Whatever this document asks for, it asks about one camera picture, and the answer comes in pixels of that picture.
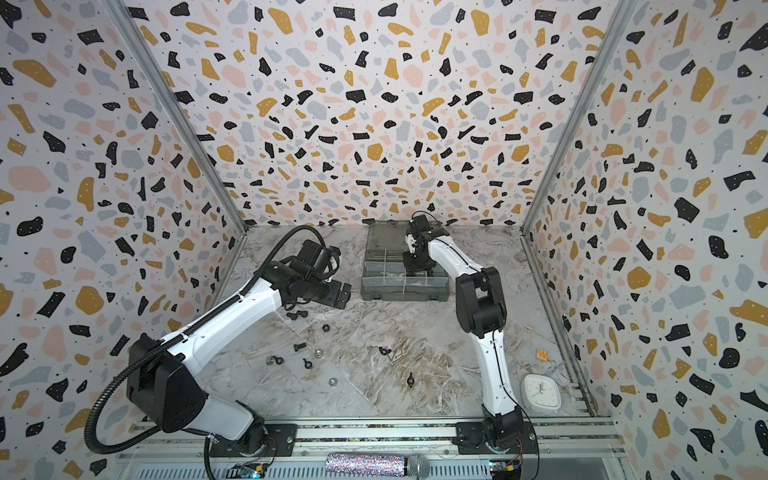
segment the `microphone head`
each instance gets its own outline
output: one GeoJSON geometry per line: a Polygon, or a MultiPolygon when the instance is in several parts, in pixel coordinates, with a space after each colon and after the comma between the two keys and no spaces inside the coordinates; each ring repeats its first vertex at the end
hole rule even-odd
{"type": "Polygon", "coordinates": [[[423,455],[411,455],[408,457],[408,476],[424,479],[429,477],[429,460],[423,455]]]}

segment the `clock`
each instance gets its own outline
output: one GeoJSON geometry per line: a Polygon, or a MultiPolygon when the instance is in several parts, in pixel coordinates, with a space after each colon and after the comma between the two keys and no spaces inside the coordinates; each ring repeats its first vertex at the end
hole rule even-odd
{"type": "Polygon", "coordinates": [[[548,376],[526,375],[522,384],[523,403],[530,409],[553,412],[561,406],[558,384],[548,376]]]}

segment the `patterned wall panel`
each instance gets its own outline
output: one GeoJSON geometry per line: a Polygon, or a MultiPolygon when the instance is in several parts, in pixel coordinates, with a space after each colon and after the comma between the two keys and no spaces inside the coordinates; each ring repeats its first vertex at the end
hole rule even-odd
{"type": "MultiPolygon", "coordinates": [[[[140,334],[205,309],[234,230],[101,4],[0,15],[0,478],[107,478],[89,409],[140,334]]],[[[110,443],[143,416],[114,399],[110,443]]]]}
{"type": "Polygon", "coordinates": [[[615,2],[128,4],[248,223],[512,225],[615,2]]]}
{"type": "Polygon", "coordinates": [[[638,478],[768,478],[766,21],[638,2],[531,233],[638,478]]]}

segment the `marble tabletop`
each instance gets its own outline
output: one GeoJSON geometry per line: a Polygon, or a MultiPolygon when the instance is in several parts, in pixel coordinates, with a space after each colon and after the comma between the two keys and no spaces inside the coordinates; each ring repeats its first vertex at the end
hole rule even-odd
{"type": "MultiPolygon", "coordinates": [[[[252,228],[223,294],[242,286],[290,228],[252,228]]],[[[482,416],[478,360],[468,334],[458,325],[454,293],[447,302],[363,301],[359,290],[367,227],[318,230],[326,244],[341,249],[334,279],[352,285],[346,308],[311,303],[296,308],[308,310],[307,318],[291,320],[281,309],[261,319],[205,367],[197,377],[203,388],[270,417],[482,416]],[[329,332],[323,332],[323,324],[330,326],[329,332]],[[294,352],[299,343],[308,346],[294,352]],[[380,346],[392,353],[381,355],[380,346]],[[321,358],[315,357],[315,349],[323,351],[321,358]],[[283,357],[285,363],[267,365],[272,355],[283,357]],[[313,363],[312,369],[305,368],[304,359],[313,363]],[[411,374],[413,387],[406,383],[411,374]],[[331,378],[337,381],[335,387],[329,385],[331,378]]],[[[577,415],[571,380],[519,232],[469,228],[449,232],[474,261],[495,266],[502,276],[509,311],[506,359],[518,401],[525,375],[546,375],[560,386],[563,408],[531,416],[577,415]],[[547,361],[537,359],[537,349],[548,352],[547,361]]],[[[295,235],[277,258],[298,253],[306,238],[313,236],[295,235]]]]}

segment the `clock face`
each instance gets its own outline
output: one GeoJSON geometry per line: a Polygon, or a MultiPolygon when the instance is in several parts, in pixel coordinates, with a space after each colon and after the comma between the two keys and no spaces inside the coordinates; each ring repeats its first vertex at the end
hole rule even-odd
{"type": "Polygon", "coordinates": [[[541,375],[528,375],[523,380],[523,392],[531,407],[547,410],[560,408],[560,391],[554,380],[541,375]]]}

